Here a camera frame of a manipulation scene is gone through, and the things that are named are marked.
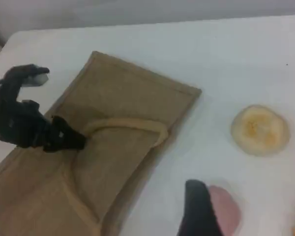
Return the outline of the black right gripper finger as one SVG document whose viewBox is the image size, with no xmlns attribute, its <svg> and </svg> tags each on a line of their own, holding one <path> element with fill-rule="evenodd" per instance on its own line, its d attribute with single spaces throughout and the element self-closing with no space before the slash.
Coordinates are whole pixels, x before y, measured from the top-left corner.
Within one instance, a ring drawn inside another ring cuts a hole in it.
<svg viewBox="0 0 295 236">
<path fill-rule="evenodd" d="M 183 217 L 179 236 L 221 236 L 208 187 L 199 180 L 185 183 Z"/>
</svg>

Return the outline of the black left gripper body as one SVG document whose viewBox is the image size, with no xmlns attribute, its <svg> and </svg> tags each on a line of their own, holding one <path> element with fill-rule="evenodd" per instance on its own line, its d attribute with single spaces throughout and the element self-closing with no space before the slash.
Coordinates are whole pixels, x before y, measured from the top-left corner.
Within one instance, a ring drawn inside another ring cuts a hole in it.
<svg viewBox="0 0 295 236">
<path fill-rule="evenodd" d="M 51 123 L 40 113 L 33 100 L 0 101 L 0 141 L 21 148 L 50 144 Z"/>
</svg>

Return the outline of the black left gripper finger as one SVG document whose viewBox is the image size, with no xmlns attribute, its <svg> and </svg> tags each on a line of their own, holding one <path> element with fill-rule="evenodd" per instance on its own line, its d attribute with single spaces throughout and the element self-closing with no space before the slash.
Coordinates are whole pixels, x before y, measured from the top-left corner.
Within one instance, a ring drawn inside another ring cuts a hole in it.
<svg viewBox="0 0 295 236">
<path fill-rule="evenodd" d="M 50 139 L 53 148 L 84 148 L 86 144 L 86 137 L 60 116 L 53 116 Z"/>
<path fill-rule="evenodd" d="M 61 150 L 82 150 L 84 145 L 51 145 L 47 144 L 43 147 L 43 151 L 46 153 L 54 153 Z"/>
</svg>

